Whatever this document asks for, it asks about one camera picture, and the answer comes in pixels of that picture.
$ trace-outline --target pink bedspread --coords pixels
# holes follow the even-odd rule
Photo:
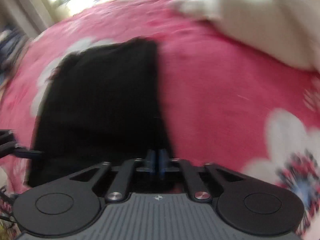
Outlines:
[[[101,4],[45,31],[7,89],[0,128],[14,129],[21,144],[31,145],[36,120],[31,105],[68,52],[101,40],[154,39],[161,107],[176,156],[196,165],[216,162],[291,187],[306,206],[303,233],[319,206],[320,115],[310,93],[314,74],[230,40],[209,23],[177,15],[167,8],[168,1]],[[11,189],[24,191],[26,161],[7,156],[0,165]],[[310,233],[312,239],[319,239],[317,233]]]

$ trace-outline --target black fabric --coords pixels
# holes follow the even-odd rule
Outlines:
[[[157,45],[134,39],[69,55],[58,67],[36,132],[32,187],[102,161],[120,165],[170,145],[157,102]]]

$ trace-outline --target beige curtain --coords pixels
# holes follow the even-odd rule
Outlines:
[[[0,14],[30,38],[35,38],[56,22],[43,0],[0,0]]]

